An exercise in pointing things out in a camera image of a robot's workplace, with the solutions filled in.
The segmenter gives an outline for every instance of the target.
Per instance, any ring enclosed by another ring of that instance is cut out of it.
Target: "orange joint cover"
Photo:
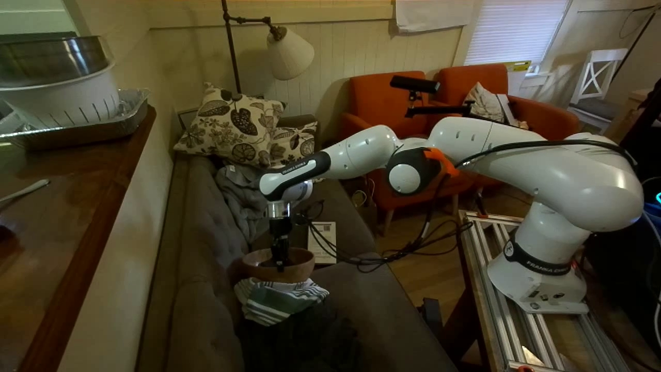
[[[450,177],[456,177],[459,175],[459,170],[454,168],[454,165],[446,158],[441,150],[437,148],[426,148],[424,150],[424,157],[427,159],[435,159],[441,162],[441,165],[446,169],[447,174]]]

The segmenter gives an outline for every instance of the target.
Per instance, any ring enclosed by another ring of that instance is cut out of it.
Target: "lamp shade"
[[[312,63],[315,49],[294,31],[285,28],[283,37],[276,40],[268,34],[266,44],[271,59],[271,71],[278,80],[289,80],[301,75]]]

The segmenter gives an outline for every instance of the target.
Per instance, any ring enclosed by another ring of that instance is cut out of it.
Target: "foil pan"
[[[147,116],[149,93],[147,89],[118,89],[120,114],[96,124],[41,129],[11,113],[0,120],[0,142],[11,142],[26,150],[51,150],[125,137],[133,134]]]

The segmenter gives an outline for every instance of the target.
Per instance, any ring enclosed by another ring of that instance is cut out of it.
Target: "throw pillow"
[[[233,162],[268,167],[270,143],[283,111],[279,101],[267,101],[205,83],[202,106],[175,145],[187,154],[216,154]]]
[[[471,107],[472,115],[500,123],[505,121],[505,114],[502,111],[498,97],[486,90],[479,82],[471,89],[464,101],[475,101]]]
[[[271,168],[280,168],[315,153],[317,122],[300,128],[276,128],[271,140]]]

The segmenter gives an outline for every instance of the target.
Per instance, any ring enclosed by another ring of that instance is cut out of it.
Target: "orange armchair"
[[[508,92],[507,68],[504,64],[444,68],[436,74],[436,81],[441,83],[436,100],[446,105],[462,105],[478,81],[491,93]],[[508,99],[514,116],[526,121],[530,130],[547,140],[562,140],[580,128],[578,117],[567,110],[511,95],[508,95]],[[478,176],[475,179],[476,187],[496,184],[499,182],[488,177]]]
[[[405,118],[404,114],[408,107],[408,92],[390,86],[390,80],[394,75],[403,75],[418,79],[425,78],[422,71],[405,71],[356,76],[349,80],[351,94],[350,113],[342,114],[340,139],[344,139],[365,128],[378,124],[392,128],[399,138],[411,136],[427,137],[429,135],[430,125],[435,124],[438,119],[434,118],[433,115],[416,115],[412,118]],[[422,102],[416,102],[416,105],[427,105],[429,102],[426,96],[423,95]],[[439,179],[435,179],[426,190],[419,194],[402,197],[391,190],[386,182],[383,169],[370,172],[368,178],[375,185],[374,201],[376,205],[380,210],[386,212],[383,233],[388,229],[395,209],[430,201],[434,197],[434,191],[440,181]],[[456,211],[458,194],[468,190],[471,185],[471,178],[465,175],[453,177],[440,190],[439,197],[452,195],[453,209]]]

